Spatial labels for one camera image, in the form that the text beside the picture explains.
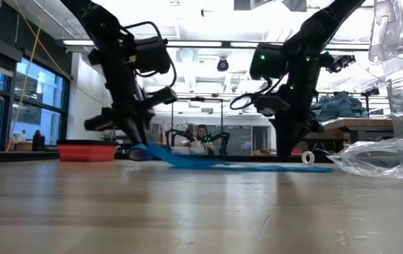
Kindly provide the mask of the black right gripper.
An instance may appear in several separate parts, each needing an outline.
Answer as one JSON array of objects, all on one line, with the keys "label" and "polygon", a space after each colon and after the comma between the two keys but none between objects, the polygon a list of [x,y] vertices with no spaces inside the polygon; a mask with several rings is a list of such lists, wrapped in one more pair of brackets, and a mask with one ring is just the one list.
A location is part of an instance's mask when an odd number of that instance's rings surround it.
[{"label": "black right gripper", "polygon": [[281,86],[276,92],[258,95],[253,105],[258,113],[271,117],[276,130],[277,156],[288,157],[310,133],[323,133],[324,127],[311,111],[314,90]]}]

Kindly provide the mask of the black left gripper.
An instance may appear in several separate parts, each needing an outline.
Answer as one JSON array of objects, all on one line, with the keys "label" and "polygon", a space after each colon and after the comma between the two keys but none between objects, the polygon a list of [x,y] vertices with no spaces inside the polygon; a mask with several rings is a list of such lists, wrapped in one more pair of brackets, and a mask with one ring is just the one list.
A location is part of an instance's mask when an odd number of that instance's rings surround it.
[{"label": "black left gripper", "polygon": [[[155,92],[145,93],[142,100],[133,99],[130,102],[121,102],[120,105],[113,104],[111,107],[103,107],[102,113],[84,122],[87,131],[102,131],[109,126],[115,125],[119,128],[120,121],[130,119],[139,121],[150,121],[152,117],[151,109],[158,104],[171,104],[178,100],[175,91],[170,87],[164,87]],[[124,144],[138,145],[149,144],[149,124],[136,123],[136,130],[124,134]]]}]

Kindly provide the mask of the blue elastic bandage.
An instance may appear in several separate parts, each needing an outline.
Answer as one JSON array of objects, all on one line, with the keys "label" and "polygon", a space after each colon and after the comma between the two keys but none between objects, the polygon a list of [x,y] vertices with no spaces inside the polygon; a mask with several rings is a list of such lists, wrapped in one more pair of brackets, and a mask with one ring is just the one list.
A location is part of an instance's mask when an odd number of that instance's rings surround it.
[{"label": "blue elastic bandage", "polygon": [[331,173],[331,167],[305,166],[282,166],[262,164],[238,164],[225,162],[220,159],[197,158],[195,155],[179,155],[166,151],[156,144],[133,146],[128,152],[129,159],[133,161],[150,161],[160,159],[175,169],[194,169],[206,171],[255,171],[255,172],[296,172],[296,173]]}]

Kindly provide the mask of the clear plastic bag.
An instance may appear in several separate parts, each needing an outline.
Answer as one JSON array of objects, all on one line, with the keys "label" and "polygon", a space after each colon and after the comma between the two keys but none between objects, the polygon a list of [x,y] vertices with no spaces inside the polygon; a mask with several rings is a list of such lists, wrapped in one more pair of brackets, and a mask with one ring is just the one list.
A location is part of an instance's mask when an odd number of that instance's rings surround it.
[{"label": "clear plastic bag", "polygon": [[403,138],[358,141],[327,158],[350,174],[403,179]]}]

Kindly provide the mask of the small red box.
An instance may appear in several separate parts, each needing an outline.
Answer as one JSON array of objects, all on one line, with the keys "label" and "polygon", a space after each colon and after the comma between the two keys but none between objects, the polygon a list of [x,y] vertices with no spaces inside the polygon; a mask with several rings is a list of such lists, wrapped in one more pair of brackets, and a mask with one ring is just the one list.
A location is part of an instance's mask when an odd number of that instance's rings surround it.
[{"label": "small red box", "polygon": [[118,143],[104,140],[58,140],[59,159],[68,162],[110,162]]}]

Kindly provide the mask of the blue cloth pile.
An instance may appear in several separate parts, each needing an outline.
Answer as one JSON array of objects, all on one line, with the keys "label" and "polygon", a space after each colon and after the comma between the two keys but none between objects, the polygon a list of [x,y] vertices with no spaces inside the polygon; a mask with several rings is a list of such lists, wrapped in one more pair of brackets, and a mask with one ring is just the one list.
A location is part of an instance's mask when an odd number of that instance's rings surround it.
[{"label": "blue cloth pile", "polygon": [[311,105],[311,111],[318,122],[326,122],[338,118],[368,118],[368,112],[361,101],[349,96],[346,92],[338,92],[333,96],[322,96]]}]

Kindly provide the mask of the person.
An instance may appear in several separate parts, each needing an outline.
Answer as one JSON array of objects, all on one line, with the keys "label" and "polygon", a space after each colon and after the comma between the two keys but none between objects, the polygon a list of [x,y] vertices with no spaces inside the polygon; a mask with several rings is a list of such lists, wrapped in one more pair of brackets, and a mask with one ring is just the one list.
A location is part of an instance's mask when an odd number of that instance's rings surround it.
[{"label": "person", "polygon": [[207,126],[200,124],[196,132],[196,140],[191,143],[191,149],[195,154],[214,155],[215,146],[207,138]]}]

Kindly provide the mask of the wooden work table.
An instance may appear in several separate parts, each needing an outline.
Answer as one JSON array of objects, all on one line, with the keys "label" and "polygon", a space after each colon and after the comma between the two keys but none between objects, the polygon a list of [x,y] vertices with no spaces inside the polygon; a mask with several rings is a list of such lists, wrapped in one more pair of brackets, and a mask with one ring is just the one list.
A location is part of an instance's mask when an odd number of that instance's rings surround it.
[{"label": "wooden work table", "polygon": [[391,119],[336,119],[323,124],[323,133],[309,133],[304,140],[377,140],[394,135]]}]

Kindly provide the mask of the black bottle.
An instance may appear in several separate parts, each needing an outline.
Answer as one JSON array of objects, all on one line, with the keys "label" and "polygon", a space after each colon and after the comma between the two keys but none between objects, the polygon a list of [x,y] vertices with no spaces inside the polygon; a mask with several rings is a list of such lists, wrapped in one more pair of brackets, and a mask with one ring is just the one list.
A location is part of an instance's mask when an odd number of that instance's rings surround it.
[{"label": "black bottle", "polygon": [[45,147],[45,136],[42,135],[40,130],[36,130],[34,136],[32,137],[32,151],[44,151]]}]

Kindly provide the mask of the ceiling light strip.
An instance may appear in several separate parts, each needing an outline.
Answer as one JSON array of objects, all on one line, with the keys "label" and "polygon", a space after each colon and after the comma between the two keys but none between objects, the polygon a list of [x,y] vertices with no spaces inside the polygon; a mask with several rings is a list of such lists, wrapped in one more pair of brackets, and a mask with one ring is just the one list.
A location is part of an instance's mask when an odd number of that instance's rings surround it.
[{"label": "ceiling light strip", "polygon": [[75,47],[92,47],[95,45],[92,40],[63,40],[62,42],[66,46]]},{"label": "ceiling light strip", "polygon": [[215,41],[181,41],[181,40],[172,40],[168,41],[168,47],[175,48],[220,48],[222,46],[221,42]]},{"label": "ceiling light strip", "polygon": [[232,48],[253,49],[256,48],[259,44],[282,45],[282,43],[280,42],[231,42],[230,46]]}]

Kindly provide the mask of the orange tub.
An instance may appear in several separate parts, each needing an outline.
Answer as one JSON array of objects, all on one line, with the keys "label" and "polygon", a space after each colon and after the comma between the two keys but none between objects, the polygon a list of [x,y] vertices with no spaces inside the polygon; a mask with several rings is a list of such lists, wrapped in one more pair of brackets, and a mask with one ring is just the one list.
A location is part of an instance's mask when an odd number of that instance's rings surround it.
[{"label": "orange tub", "polygon": [[9,152],[31,152],[32,151],[32,143],[30,142],[18,142],[18,143],[11,143],[8,146]]}]

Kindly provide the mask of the black metal rig frame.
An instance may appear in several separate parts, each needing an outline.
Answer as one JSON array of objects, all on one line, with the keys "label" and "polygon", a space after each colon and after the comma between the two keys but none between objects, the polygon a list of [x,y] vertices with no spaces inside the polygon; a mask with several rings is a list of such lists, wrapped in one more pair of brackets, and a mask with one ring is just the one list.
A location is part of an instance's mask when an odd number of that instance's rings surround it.
[{"label": "black metal rig frame", "polygon": [[[220,133],[224,132],[223,131],[223,99],[218,99],[218,98],[204,98],[204,97],[190,97],[190,98],[186,98],[186,100],[188,100],[189,102],[204,102],[204,101],[216,101],[216,102],[220,102],[221,104],[221,124],[220,124]],[[172,112],[171,112],[171,128],[175,129],[174,127],[174,104],[172,104]]]}]

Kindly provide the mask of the black aluminium table frame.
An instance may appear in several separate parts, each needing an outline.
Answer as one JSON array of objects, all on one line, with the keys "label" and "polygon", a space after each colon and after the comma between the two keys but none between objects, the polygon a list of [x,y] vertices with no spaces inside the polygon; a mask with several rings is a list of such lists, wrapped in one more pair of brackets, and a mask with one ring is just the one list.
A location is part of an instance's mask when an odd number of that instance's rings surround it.
[{"label": "black aluminium table frame", "polygon": [[[187,159],[220,159],[226,162],[260,162],[260,163],[298,163],[301,162],[300,156],[290,156],[286,159],[273,156],[214,156],[214,155],[182,155]],[[0,162],[24,162],[36,160],[58,159],[58,152],[0,152]]]}]

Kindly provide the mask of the dark ceiling duct box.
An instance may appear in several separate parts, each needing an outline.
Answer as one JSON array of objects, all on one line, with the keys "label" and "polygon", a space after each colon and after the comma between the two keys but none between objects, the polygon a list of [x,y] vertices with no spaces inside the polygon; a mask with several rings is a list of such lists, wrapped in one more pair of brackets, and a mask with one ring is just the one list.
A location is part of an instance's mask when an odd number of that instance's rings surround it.
[{"label": "dark ceiling duct box", "polygon": [[266,4],[281,3],[290,11],[307,12],[307,0],[234,0],[235,11],[252,11]]}]

